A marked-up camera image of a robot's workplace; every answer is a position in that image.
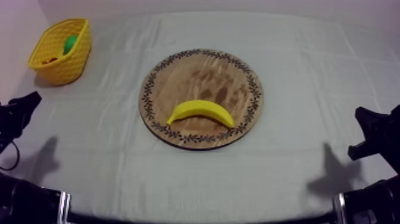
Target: wall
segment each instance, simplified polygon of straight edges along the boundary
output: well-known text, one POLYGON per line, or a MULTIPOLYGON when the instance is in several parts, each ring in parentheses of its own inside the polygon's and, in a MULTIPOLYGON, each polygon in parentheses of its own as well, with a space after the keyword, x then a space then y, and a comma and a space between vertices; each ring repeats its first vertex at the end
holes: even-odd
POLYGON ((48 27, 37 1, 0 1, 0 102, 5 104, 27 71, 27 62, 48 27))
POLYGON ((321 18, 400 33, 400 0, 39 0, 39 3, 51 23, 71 16, 252 11, 321 18))

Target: round wooden cutting board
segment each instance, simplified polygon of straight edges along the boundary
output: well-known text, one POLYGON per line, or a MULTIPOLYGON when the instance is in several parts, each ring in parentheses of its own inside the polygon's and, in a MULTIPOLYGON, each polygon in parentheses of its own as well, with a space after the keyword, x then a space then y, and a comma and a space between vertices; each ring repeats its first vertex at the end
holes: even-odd
POLYGON ((253 127, 263 107, 263 87, 242 60, 221 51, 193 49, 158 63, 143 81, 139 111, 147 127, 169 144, 189 150, 227 145, 253 127), (223 106, 235 121, 228 129, 206 117, 189 117, 168 126, 174 108, 205 99, 223 106))

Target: plastic basket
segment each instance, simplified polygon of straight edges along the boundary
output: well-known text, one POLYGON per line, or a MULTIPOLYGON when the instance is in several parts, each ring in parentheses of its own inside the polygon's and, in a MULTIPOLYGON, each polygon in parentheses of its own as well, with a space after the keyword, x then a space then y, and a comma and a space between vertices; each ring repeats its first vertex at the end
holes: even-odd
POLYGON ((28 65, 53 85, 65 85, 82 74, 91 48, 89 21, 84 18, 64 20, 50 27, 37 43, 28 65), (78 36, 68 54, 63 55, 68 37, 78 36))

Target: table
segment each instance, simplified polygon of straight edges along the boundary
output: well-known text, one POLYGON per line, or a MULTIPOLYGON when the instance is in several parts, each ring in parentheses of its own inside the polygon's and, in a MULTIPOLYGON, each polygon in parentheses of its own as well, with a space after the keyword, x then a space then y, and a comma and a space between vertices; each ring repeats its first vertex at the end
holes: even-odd
MULTIPOLYGON (((28 71, 16 97, 43 101, 10 174, 72 194, 73 211, 162 222, 277 220, 324 213, 339 192, 395 173, 375 155, 352 162, 363 140, 354 110, 400 103, 400 38, 361 27, 257 13, 173 13, 91 21, 82 77, 51 87, 28 71), (143 124, 147 73, 175 52, 211 48, 249 64, 264 108, 240 141, 190 152, 143 124)), ((12 163, 7 150, 1 164, 12 163)))

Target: yellow banana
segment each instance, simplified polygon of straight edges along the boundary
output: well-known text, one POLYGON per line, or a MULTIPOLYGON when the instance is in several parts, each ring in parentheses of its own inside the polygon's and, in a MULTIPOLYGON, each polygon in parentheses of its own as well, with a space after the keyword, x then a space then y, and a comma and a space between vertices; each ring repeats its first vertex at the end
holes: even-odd
POLYGON ((195 115, 210 117, 227 127, 235 126, 231 115, 225 110, 225 108, 214 102, 202 99, 186 101, 176 106, 171 117, 167 121, 167 125, 171 125, 175 120, 195 115))

